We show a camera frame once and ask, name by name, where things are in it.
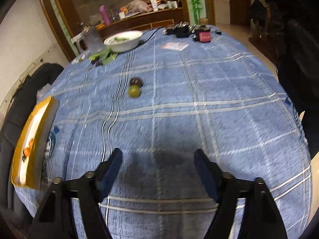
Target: red label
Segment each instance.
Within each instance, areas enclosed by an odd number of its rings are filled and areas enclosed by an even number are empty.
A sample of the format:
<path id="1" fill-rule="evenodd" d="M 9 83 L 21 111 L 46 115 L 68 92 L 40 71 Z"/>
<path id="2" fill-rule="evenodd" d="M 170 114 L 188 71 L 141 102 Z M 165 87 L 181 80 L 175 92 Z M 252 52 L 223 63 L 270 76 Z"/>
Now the red label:
<path id="1" fill-rule="evenodd" d="M 200 42 L 210 42 L 211 40 L 212 40 L 211 32 L 200 32 L 199 33 L 199 41 Z"/>

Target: white card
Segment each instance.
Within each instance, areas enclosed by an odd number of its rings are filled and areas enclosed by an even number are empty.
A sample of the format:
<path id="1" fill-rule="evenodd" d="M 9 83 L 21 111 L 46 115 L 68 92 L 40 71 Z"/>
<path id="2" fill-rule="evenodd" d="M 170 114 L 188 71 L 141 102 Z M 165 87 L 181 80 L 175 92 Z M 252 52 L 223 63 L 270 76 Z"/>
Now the white card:
<path id="1" fill-rule="evenodd" d="M 189 44 L 181 43 L 181 42 L 168 42 L 161 48 L 164 49 L 171 49 L 171 50 L 177 50 L 177 51 L 182 51 L 185 48 L 187 48 Z"/>

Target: blue plaid tablecloth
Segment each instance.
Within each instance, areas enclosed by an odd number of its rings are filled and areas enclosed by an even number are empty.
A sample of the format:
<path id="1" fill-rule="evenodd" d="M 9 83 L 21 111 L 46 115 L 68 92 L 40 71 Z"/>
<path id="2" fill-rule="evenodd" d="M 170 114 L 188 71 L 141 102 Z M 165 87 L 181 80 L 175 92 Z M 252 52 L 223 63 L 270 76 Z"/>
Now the blue plaid tablecloth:
<path id="1" fill-rule="evenodd" d="M 205 44 L 158 31 L 108 65 L 94 67 L 86 59 L 65 68 L 47 93 L 59 101 L 59 109 L 42 190 L 16 188 L 33 216 L 47 180 L 79 178 L 120 148 L 122 167 L 100 205 L 113 238 L 203 238 L 216 204 L 194 167 L 194 152 L 202 148 L 237 178 L 264 178 L 289 239 L 299 237 L 312 188 L 307 141 L 296 111 L 269 70 L 245 46 L 215 29 Z M 189 46 L 161 48 L 171 41 Z M 127 94 L 132 77 L 144 82 L 136 99 Z M 238 201 L 231 239 L 239 232 L 244 204 Z M 84 239 L 75 199 L 73 211 Z"/>

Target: door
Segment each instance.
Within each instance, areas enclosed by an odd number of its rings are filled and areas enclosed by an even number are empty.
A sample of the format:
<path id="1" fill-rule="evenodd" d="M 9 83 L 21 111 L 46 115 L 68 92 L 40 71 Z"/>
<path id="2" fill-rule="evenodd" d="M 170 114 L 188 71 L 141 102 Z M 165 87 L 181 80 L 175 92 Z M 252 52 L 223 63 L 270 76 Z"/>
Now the door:
<path id="1" fill-rule="evenodd" d="M 250 27 L 250 0 L 229 0 L 230 24 Z"/>

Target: pitcher handle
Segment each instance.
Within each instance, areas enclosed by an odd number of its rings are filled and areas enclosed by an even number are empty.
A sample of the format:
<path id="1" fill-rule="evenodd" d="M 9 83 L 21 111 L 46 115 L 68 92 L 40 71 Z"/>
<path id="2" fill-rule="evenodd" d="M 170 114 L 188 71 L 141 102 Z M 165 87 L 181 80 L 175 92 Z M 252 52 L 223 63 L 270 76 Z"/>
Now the pitcher handle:
<path id="1" fill-rule="evenodd" d="M 82 53 L 84 52 L 84 50 L 83 50 L 83 49 L 81 48 L 81 46 L 80 46 L 80 40 L 82 40 L 82 38 L 83 38 L 83 36 L 80 35 L 80 36 L 78 37 L 77 41 L 76 41 L 76 46 L 77 46 L 77 48 L 78 48 L 80 54 L 82 54 Z"/>

